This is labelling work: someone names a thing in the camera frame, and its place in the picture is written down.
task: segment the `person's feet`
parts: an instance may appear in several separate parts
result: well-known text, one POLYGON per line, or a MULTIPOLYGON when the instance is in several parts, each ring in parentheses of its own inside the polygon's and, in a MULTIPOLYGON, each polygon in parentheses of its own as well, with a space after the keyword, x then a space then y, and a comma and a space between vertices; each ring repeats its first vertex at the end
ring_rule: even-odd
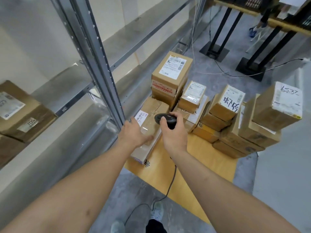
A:
POLYGON ((256 36, 256 34, 257 34, 257 31, 254 30, 254 28, 250 28, 250 29, 248 30, 248 35, 249 35, 251 38, 254 38, 254 37, 256 36))
POLYGON ((156 202, 154 204, 153 211, 151 212, 151 219, 161 222, 163 214, 164 214, 163 204, 161 202, 156 202))
POLYGON ((115 221, 111 225, 110 233, 125 233, 125 225, 122 222, 115 221))

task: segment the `black pants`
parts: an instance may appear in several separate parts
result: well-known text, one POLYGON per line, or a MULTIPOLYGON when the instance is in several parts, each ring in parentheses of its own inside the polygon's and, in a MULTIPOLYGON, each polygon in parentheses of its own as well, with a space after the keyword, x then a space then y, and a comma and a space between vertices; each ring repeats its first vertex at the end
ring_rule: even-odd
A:
POLYGON ((150 219, 146 226, 146 233, 167 233, 161 222, 150 219))

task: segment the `concrete floor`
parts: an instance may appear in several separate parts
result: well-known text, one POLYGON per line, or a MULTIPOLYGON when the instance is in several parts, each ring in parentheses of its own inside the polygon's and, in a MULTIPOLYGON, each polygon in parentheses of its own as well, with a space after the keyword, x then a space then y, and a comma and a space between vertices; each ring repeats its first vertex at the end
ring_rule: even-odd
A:
MULTIPOLYGON (((212 38, 219 26, 226 8, 215 17, 211 25, 212 38)), ((237 11, 232 11, 231 15, 223 28, 223 31, 217 41, 221 44, 229 31, 237 11)), ((249 58, 252 53, 247 54, 245 51, 250 46, 248 37, 248 28, 253 24, 254 18, 249 15, 243 15, 235 31, 231 35, 226 48, 230 50, 227 57, 220 67, 233 76, 243 76, 235 71, 235 67, 242 57, 249 58)), ((247 101, 255 93, 261 93, 269 86, 269 74, 266 74, 264 80, 260 83, 249 77, 230 77, 221 73, 216 63, 199 53, 199 50, 209 41, 208 28, 194 43, 195 63, 189 72, 189 80, 194 80, 207 86, 206 95, 212 97, 218 93, 226 84, 236 87, 246 93, 247 101)), ((192 48, 186 53, 186 56, 193 58, 192 48)), ((245 158, 239 159, 235 172, 233 183, 245 191, 252 193, 255 169, 257 163, 257 153, 251 154, 245 158)), ((115 220, 125 221, 131 211, 141 203, 151 204, 155 198, 162 198, 164 195, 145 183, 143 180, 123 169, 118 177, 115 186, 102 209, 97 220, 90 229, 91 233, 110 232, 111 224, 115 220)), ((194 232, 215 232, 211 225, 203 222, 189 211, 182 208, 169 198, 163 201, 164 217, 162 223, 168 232, 194 233, 194 232)), ((145 226, 149 221, 150 210, 146 206, 141 206, 133 213, 126 224, 126 232, 145 232, 145 226)))

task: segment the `yellow board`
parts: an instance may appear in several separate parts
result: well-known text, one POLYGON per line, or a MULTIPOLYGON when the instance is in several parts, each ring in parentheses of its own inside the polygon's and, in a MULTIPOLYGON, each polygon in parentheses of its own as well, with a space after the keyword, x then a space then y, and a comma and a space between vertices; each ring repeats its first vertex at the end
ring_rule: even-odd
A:
MULTIPOLYGON (((214 149, 211 143, 193 134, 188 134, 188 152, 212 171, 232 182, 237 159, 232 159, 221 153, 214 149)), ((162 138, 153 148, 147 161, 147 165, 141 165, 129 158, 124 167, 158 191, 166 194, 173 178, 175 166, 164 149, 162 138)), ((210 223, 178 169, 168 197, 203 221, 210 223)))

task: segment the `sneaker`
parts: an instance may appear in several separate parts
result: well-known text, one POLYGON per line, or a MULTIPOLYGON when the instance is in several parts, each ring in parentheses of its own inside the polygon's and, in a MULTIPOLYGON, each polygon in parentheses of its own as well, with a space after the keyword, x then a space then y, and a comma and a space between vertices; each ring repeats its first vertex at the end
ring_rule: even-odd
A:
POLYGON ((151 212, 151 219, 161 222, 163 214, 164 214, 163 204, 161 202, 156 202, 154 204, 153 211, 151 212))
POLYGON ((125 225, 122 222, 115 221, 111 225, 110 233, 125 233, 125 225))
POLYGON ((250 29, 248 30, 248 35, 249 35, 251 38, 254 38, 254 37, 256 36, 256 34, 257 34, 257 31, 254 30, 254 28, 250 28, 250 29))

